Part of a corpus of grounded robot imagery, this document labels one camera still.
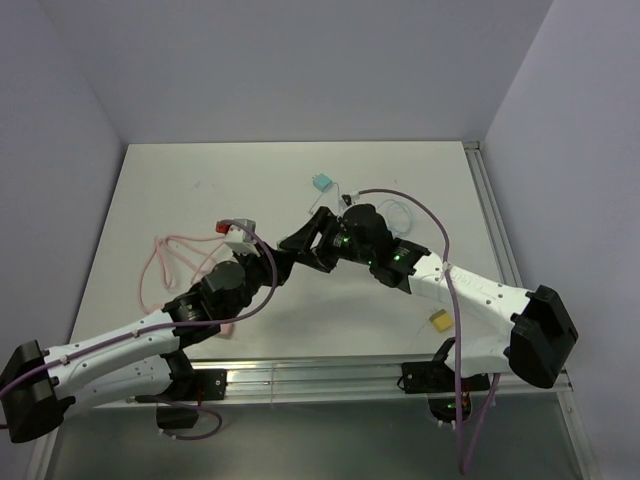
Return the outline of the pink power strip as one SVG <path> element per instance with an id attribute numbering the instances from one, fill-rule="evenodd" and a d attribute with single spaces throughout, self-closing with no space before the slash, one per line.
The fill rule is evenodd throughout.
<path id="1" fill-rule="evenodd" d="M 222 338 L 222 339 L 226 339 L 226 340 L 231 339 L 233 334 L 234 334 L 234 330 L 235 330 L 235 324 L 234 323 L 221 324 L 219 333 L 217 334 L 217 337 Z"/>

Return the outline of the yellow charger plug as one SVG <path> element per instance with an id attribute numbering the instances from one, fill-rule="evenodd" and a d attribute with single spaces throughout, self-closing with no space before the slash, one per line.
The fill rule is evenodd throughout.
<path id="1" fill-rule="evenodd" d="M 432 308 L 428 320 L 439 333 L 444 333 L 454 327 L 454 319 L 444 308 Z"/>

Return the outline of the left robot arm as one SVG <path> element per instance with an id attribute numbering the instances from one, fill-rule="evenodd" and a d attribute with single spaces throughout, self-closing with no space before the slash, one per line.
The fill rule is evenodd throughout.
<path id="1" fill-rule="evenodd" d="M 260 247 L 235 253 L 186 293 L 125 327 L 73 344 L 17 347 L 1 373 L 2 429 L 14 444 L 39 439 L 86 409 L 127 397 L 176 402 L 195 375 L 185 350 L 258 313 L 261 288 L 273 294 L 295 254 Z"/>

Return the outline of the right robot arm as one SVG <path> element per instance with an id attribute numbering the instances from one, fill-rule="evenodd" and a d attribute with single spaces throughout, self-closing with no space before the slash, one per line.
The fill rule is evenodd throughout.
<path id="1" fill-rule="evenodd" d="M 549 389 L 578 340 L 554 289 L 512 287 L 453 266 L 429 249 L 395 237 L 371 204 L 356 205 L 341 217 L 321 207 L 278 248 L 323 272 L 341 260 L 363 264 L 389 288 L 449 304 L 490 326 L 489 336 L 442 346 L 432 370 L 435 383 L 446 390 L 475 375 L 506 372 Z"/>

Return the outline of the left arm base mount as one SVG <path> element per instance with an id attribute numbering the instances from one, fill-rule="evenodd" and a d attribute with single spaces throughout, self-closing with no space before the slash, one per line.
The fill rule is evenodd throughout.
<path id="1" fill-rule="evenodd" d="M 203 440 L 217 434 L 223 426 L 222 416 L 207 401 L 225 398 L 227 371 L 224 369 L 196 370 L 188 380 L 174 382 L 165 392 L 135 396 L 140 404 L 156 404 L 155 420 L 161 434 L 181 441 Z M 212 430 L 190 434 L 199 420 L 215 420 Z"/>

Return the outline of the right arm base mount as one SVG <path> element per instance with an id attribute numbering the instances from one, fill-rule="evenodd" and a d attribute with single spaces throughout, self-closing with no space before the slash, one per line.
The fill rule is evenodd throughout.
<path id="1" fill-rule="evenodd" d="M 396 386 L 405 394 L 443 394 L 428 401 L 431 415 L 439 423 L 453 424 L 456 421 L 454 371 L 445 364 L 448 354 L 453 351 L 455 339 L 448 338 L 437 350 L 431 360 L 404 362 L 401 364 L 401 376 Z M 461 379 L 462 418 L 467 420 L 472 413 L 472 392 L 488 391 L 490 381 L 487 374 L 477 374 Z"/>

